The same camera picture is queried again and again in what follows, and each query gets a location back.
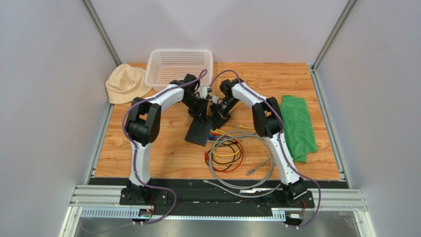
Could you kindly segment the black network switch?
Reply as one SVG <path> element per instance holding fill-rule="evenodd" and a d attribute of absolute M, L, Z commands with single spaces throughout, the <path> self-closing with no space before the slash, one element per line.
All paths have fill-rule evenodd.
<path fill-rule="evenodd" d="M 211 128 L 211 116 L 208 116 L 208 124 L 203 124 L 202 122 L 193 120 L 186 134 L 185 141 L 205 147 Z"/>

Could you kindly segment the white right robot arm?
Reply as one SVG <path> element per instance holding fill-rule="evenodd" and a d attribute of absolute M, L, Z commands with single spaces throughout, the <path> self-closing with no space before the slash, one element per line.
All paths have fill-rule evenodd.
<path fill-rule="evenodd" d="M 285 139 L 285 126 L 274 97 L 264 97 L 252 90 L 242 79 L 224 80 L 220 85 L 225 95 L 220 103 L 210 106 L 212 129 L 221 128 L 231 118 L 229 112 L 239 102 L 252 110 L 253 126 L 257 135 L 264 139 L 270 149 L 272 160 L 280 174 L 283 194 L 287 203 L 299 203 L 307 194 L 303 175 L 297 171 Z"/>

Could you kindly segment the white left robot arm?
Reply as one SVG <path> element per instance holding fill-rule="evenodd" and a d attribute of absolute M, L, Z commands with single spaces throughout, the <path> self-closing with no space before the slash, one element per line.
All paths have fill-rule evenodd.
<path fill-rule="evenodd" d="M 188 107 L 193 118 L 185 140 L 205 146 L 212 127 L 207 115 L 208 98 L 196 95 L 201 79 L 207 74 L 204 69 L 199 77 L 187 74 L 183 80 L 172 81 L 164 90 L 148 98 L 136 97 L 124 114 L 122 127 L 124 135 L 132 145 L 131 174 L 127 185 L 121 191 L 120 204 L 146 205 L 152 202 L 150 159 L 153 143 L 160 132 L 161 115 L 175 103 Z"/>

